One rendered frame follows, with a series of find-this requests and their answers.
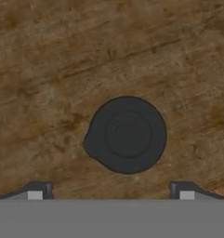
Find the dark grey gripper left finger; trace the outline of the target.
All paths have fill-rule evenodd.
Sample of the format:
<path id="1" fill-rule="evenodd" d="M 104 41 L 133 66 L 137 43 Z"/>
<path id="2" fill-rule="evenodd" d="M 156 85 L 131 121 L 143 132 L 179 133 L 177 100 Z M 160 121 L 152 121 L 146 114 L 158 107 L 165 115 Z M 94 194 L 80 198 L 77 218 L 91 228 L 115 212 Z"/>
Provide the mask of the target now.
<path id="1" fill-rule="evenodd" d="M 54 198 L 52 188 L 49 181 L 30 181 L 21 189 L 0 195 L 0 200 L 52 200 Z"/>

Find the black round blender lid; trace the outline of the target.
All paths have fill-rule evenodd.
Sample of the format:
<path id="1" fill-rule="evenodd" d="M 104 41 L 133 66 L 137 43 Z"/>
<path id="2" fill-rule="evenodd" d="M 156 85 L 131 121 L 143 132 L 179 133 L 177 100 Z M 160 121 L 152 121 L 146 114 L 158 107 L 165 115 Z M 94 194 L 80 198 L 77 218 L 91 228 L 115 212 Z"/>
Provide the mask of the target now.
<path id="1" fill-rule="evenodd" d="M 87 155 L 121 174 L 136 174 L 161 158 L 167 132 L 161 113 L 148 101 L 123 96 L 94 114 L 84 139 Z"/>

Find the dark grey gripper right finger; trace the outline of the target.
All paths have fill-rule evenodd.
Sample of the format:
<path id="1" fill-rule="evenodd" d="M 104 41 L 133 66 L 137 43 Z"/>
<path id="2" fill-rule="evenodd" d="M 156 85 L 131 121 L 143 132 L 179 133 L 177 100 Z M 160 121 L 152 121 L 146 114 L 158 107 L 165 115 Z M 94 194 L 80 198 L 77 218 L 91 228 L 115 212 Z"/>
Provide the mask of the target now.
<path id="1" fill-rule="evenodd" d="M 170 198 L 176 200 L 224 199 L 224 196 L 205 191 L 192 181 L 172 181 L 169 190 Z"/>

